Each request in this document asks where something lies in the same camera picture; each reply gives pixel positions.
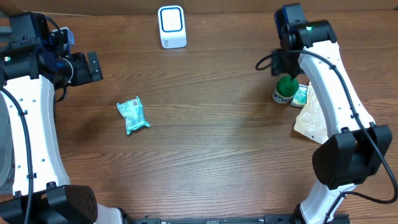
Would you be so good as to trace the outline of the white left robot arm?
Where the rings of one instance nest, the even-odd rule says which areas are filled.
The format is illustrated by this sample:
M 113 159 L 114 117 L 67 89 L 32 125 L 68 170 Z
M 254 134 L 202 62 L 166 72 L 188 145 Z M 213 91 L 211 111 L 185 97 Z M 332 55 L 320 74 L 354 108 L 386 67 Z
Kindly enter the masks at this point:
M 103 79 L 95 52 L 72 53 L 67 27 L 23 12 L 1 28 L 1 95 L 6 131 L 1 143 L 11 155 L 13 198 L 1 203 L 7 223 L 127 223 L 119 208 L 96 201 L 87 185 L 73 185 L 63 166 L 55 129 L 55 92 Z

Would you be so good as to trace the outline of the teal Kleenex tissue pack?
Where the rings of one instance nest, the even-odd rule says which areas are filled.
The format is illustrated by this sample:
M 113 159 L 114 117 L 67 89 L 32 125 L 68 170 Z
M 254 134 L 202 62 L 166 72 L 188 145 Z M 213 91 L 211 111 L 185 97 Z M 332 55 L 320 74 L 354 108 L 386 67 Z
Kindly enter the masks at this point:
M 307 91 L 308 91 L 308 86 L 300 84 L 298 86 L 298 90 L 296 91 L 295 95 L 292 97 L 290 101 L 290 106 L 303 108 L 307 102 Z

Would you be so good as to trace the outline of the green lid jar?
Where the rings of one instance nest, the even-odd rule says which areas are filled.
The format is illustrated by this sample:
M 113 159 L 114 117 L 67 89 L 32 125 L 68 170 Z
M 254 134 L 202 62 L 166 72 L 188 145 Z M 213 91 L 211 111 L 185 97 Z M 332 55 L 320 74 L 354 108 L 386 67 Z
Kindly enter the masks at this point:
M 277 103 L 288 103 L 296 94 L 299 88 L 299 82 L 290 75 L 280 78 L 272 93 L 272 98 Z

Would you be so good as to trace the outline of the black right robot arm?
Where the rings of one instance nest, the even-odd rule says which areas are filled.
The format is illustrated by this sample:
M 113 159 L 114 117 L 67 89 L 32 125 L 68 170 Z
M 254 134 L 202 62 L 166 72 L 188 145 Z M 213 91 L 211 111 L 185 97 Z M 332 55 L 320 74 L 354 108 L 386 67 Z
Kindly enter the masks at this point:
M 392 133 L 378 126 L 357 96 L 344 68 L 336 34 L 326 20 L 309 22 L 299 3 L 274 14 L 285 71 L 304 73 L 321 106 L 328 140 L 312 156 L 317 177 L 308 197 L 295 209 L 295 223 L 333 223 L 347 195 L 384 166 L 393 187 L 395 177 L 384 158 Z

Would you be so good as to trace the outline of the clear snack bag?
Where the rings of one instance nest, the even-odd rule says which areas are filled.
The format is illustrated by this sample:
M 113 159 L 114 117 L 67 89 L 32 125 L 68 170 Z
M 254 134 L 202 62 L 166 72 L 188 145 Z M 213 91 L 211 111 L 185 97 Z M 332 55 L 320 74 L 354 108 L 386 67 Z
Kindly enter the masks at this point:
M 308 83 L 307 102 L 296 117 L 294 130 L 312 141 L 323 144 L 328 140 L 325 117 L 312 83 Z

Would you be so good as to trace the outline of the teal snack packet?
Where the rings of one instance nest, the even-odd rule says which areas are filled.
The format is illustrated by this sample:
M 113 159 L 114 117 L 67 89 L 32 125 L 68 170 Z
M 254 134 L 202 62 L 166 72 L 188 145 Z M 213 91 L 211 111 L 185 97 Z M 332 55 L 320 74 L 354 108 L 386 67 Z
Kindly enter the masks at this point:
M 141 99 L 138 96 L 132 100 L 127 100 L 124 103 L 117 103 L 116 107 L 120 115 L 125 120 L 127 135 L 142 129 L 143 127 L 150 127 L 150 124 L 144 117 L 144 107 L 141 103 Z

